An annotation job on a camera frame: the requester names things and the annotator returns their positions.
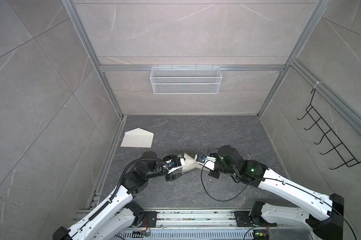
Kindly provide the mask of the white paper envelope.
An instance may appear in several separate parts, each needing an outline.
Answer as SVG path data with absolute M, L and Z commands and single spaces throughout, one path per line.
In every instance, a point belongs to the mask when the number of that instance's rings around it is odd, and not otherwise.
M 120 146 L 125 148 L 151 148 L 153 137 L 154 133 L 136 128 L 124 133 Z

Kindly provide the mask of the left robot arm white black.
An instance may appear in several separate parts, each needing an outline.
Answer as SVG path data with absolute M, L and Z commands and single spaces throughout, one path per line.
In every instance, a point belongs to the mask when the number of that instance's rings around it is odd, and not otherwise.
M 130 226 L 139 226 L 143 209 L 133 199 L 155 177 L 168 177 L 185 166 L 185 159 L 175 155 L 158 159 L 144 154 L 122 171 L 116 187 L 100 205 L 68 229 L 60 227 L 54 240 L 107 240 Z

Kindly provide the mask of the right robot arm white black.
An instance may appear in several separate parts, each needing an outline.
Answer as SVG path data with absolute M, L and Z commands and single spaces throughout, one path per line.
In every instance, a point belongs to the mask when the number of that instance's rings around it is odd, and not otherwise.
M 343 239 L 344 198 L 338 194 L 321 194 L 294 183 L 266 165 L 245 160 L 237 149 L 222 146 L 198 158 L 210 176 L 227 174 L 234 182 L 271 192 L 295 205 L 281 207 L 257 201 L 249 213 L 253 225 L 267 227 L 282 224 L 310 230 L 322 240 Z

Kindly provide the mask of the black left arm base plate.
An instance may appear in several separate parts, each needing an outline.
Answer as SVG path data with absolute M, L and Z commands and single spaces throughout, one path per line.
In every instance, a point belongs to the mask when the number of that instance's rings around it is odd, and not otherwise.
M 148 227 L 155 228 L 157 222 L 157 214 L 158 212 L 156 211 L 148 211 L 148 212 L 145 211 L 143 213 L 142 220 L 138 221 L 139 223 L 138 227 L 146 228 L 146 224 L 148 224 Z

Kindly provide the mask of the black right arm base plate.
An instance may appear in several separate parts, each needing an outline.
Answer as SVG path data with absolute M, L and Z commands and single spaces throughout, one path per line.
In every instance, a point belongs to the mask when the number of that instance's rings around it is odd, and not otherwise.
M 261 217 L 252 217 L 250 211 L 234 211 L 237 227 L 276 227 L 277 224 L 267 223 Z

